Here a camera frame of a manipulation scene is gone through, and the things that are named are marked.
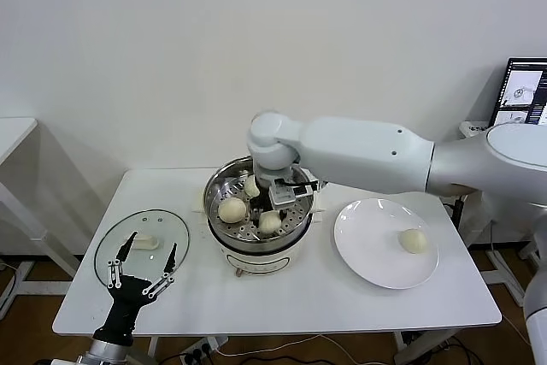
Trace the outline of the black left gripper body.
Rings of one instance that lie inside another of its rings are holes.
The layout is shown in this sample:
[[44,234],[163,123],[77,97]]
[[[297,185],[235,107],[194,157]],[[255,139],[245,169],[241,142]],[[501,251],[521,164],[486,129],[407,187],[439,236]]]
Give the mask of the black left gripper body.
[[143,290],[150,285],[149,280],[122,275],[121,287],[109,289],[113,303],[106,321],[94,332],[93,338],[110,344],[132,344],[132,331],[138,313],[142,307],[153,302],[143,294]]

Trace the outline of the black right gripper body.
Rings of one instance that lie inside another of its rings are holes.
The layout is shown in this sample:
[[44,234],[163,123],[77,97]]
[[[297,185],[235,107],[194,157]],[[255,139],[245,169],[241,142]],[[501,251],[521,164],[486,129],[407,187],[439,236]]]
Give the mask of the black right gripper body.
[[250,199],[250,209],[257,211],[271,211],[273,206],[269,196],[269,188],[261,185],[257,186],[259,195]]

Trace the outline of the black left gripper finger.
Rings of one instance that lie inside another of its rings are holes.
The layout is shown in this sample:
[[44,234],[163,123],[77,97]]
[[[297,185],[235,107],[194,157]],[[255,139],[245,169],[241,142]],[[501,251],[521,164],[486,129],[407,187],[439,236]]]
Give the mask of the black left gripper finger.
[[133,241],[137,236],[137,232],[133,232],[126,242],[118,249],[115,258],[108,261],[109,277],[107,282],[108,288],[121,288],[121,276],[123,275],[123,262],[127,259],[132,248]]
[[174,283],[177,244],[174,243],[163,269],[162,276],[142,290],[143,296],[159,296]]

